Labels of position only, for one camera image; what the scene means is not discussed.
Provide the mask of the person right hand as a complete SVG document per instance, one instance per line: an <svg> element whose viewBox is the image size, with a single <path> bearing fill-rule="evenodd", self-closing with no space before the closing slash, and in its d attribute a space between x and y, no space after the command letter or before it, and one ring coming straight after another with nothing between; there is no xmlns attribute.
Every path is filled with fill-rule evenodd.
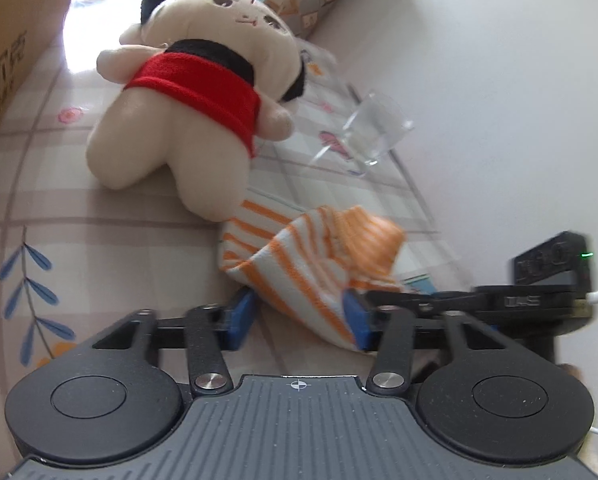
<svg viewBox="0 0 598 480"><path fill-rule="evenodd" d="M559 364L559 367L569 375L575 377L579 382L584 382L582 372L579 368L571 364ZM584 440L582 448L578 452L578 459L584 463L585 466L598 474L598 454L594 450L592 437L588 434Z"/></svg>

